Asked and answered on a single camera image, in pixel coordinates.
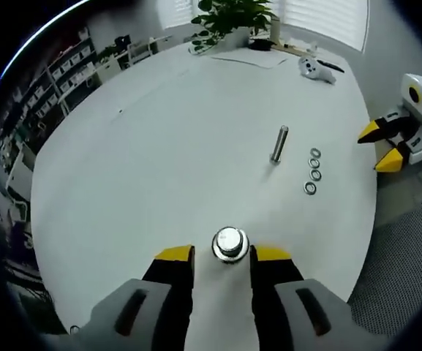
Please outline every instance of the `white robot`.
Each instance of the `white robot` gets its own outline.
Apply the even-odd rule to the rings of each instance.
[[[422,76],[406,74],[401,83],[402,104],[372,121],[358,143],[387,140],[393,149],[375,166],[377,172],[398,172],[422,161]]]

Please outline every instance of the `plant pot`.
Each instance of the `plant pot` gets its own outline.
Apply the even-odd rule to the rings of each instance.
[[[249,33],[250,29],[248,27],[234,29],[232,33],[227,34],[222,40],[222,47],[228,51],[246,48],[249,44]]]

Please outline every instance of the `white controller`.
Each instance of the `white controller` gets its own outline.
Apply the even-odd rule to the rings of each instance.
[[[301,75],[313,80],[324,80],[325,82],[335,84],[336,78],[330,69],[321,65],[315,58],[304,56],[298,60],[298,68]]]

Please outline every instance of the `window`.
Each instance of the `window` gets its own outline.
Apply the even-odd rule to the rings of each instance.
[[[159,0],[165,28],[189,23],[199,0]],[[339,40],[362,51],[368,23],[368,0],[272,0],[269,7],[282,23]]]

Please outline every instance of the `white table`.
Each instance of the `white table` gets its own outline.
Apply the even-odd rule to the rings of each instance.
[[[226,225],[286,249],[304,277],[349,298],[373,228],[375,154],[356,143],[369,117],[352,71],[330,57],[346,71],[334,72],[335,86],[301,77],[295,56],[262,69],[181,45],[109,80],[67,116],[38,154],[31,220],[68,330],[164,248],[194,244],[186,348],[214,350],[220,333],[229,350],[258,350],[248,261],[212,257],[212,236]],[[274,167],[283,124],[290,134]],[[315,146],[323,179],[308,196]]]

